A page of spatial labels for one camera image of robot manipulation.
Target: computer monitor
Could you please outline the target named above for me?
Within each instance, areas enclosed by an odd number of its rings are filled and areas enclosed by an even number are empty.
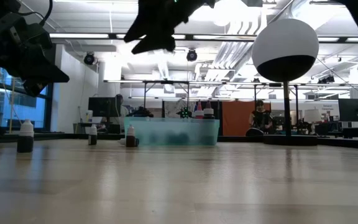
[[[90,97],[88,110],[93,111],[94,117],[120,117],[121,102],[115,97]]]
[[[339,99],[339,119],[358,121],[358,99]]]

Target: camera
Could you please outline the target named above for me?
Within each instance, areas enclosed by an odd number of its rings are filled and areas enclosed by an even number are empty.
[[[98,62],[98,59],[94,56],[94,52],[86,53],[84,63],[87,65],[94,65]]]
[[[187,61],[188,62],[194,62],[195,60],[197,60],[197,53],[195,49],[190,49],[189,52],[187,53]]]

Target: dark bottle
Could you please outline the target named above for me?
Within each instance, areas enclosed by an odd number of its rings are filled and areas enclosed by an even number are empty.
[[[203,119],[215,119],[214,110],[211,108],[211,102],[209,100],[206,102]]]
[[[94,146],[98,143],[98,129],[96,125],[92,124],[91,130],[89,131],[88,144]]]
[[[132,125],[129,125],[127,130],[127,147],[136,147],[136,137],[135,137],[135,128]]]
[[[34,126],[30,120],[25,120],[20,128],[19,138],[17,140],[17,152],[32,152],[34,146]]]

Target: pink bottle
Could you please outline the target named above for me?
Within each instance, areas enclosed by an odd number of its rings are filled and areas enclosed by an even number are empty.
[[[198,102],[197,110],[194,112],[194,118],[195,119],[203,119],[204,118],[204,111],[201,107],[201,102]]]

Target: translucent plastic bin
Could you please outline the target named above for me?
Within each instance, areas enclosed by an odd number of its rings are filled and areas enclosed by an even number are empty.
[[[214,146],[219,120],[180,118],[125,118],[125,134],[135,127],[140,146]]]

